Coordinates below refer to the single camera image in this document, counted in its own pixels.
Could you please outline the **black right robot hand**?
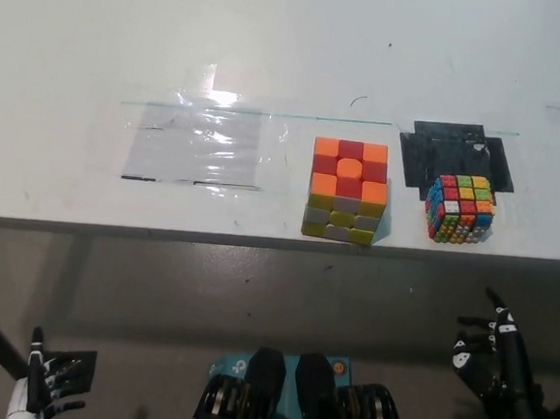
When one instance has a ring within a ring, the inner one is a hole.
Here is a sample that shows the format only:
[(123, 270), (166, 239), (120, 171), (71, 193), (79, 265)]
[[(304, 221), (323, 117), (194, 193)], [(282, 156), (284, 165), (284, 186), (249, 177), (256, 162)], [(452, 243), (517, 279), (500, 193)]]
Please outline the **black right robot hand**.
[(535, 383), (525, 341), (511, 310), (487, 287), (494, 317), (460, 316), (462, 326), (477, 334), (457, 334), (452, 366), (460, 380), (479, 399), (487, 419), (548, 419), (542, 387)]

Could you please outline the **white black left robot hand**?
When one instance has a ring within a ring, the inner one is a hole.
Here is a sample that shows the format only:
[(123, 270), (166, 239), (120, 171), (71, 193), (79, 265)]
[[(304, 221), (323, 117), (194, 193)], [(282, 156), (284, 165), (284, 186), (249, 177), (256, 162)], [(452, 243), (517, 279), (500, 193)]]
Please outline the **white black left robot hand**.
[(19, 379), (10, 397), (6, 419), (54, 419), (67, 411), (81, 410), (85, 401), (70, 400), (88, 392), (88, 368), (70, 352), (54, 355), (45, 350), (44, 330), (33, 330), (27, 372)]

